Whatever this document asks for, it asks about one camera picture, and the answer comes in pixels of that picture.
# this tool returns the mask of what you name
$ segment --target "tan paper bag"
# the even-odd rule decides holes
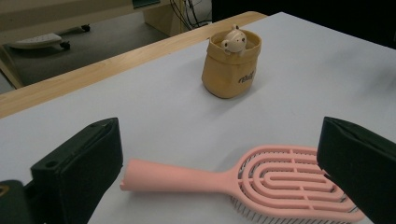
[[[232,98],[247,91],[256,75],[262,40],[250,31],[241,31],[247,36],[246,51],[243,55],[228,55],[224,52],[221,41],[228,31],[215,34],[209,40],[202,81],[207,90],[219,98]]]

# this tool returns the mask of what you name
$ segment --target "hairbrush handle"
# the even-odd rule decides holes
[[[122,190],[224,192],[227,173],[212,173],[174,165],[132,159],[120,183]]]

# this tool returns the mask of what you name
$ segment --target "pink hairbrush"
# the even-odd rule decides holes
[[[120,188],[225,193],[238,212],[260,223],[351,223],[364,218],[324,176],[312,147],[255,147],[222,173],[130,160]]]

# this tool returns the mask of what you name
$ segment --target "dark background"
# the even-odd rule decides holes
[[[396,49],[396,1],[212,0],[212,19],[246,12],[285,12],[301,19]]]

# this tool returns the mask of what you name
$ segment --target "white tabletop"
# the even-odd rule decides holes
[[[243,28],[262,38],[246,94],[222,100],[205,89],[202,42],[0,119],[0,180],[26,184],[35,162],[112,117],[120,120],[124,164],[138,158],[224,171],[258,145],[316,147],[325,116],[396,141],[394,49],[284,13]],[[121,191],[123,171],[90,223],[250,223],[226,195]]]

